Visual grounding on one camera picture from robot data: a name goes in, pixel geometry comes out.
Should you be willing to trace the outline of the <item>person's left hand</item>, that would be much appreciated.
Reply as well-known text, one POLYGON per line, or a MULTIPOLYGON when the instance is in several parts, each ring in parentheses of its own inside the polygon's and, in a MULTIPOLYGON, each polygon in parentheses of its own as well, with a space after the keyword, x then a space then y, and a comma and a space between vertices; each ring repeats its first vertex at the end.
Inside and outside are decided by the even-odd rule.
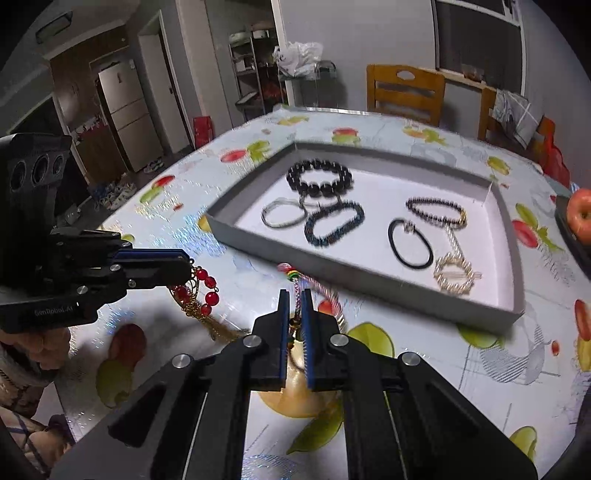
POLYGON ((24 349, 27 356, 43 370, 60 369, 68 359, 71 334, 68 328, 41 333, 9 334, 1 331, 1 342, 24 349))

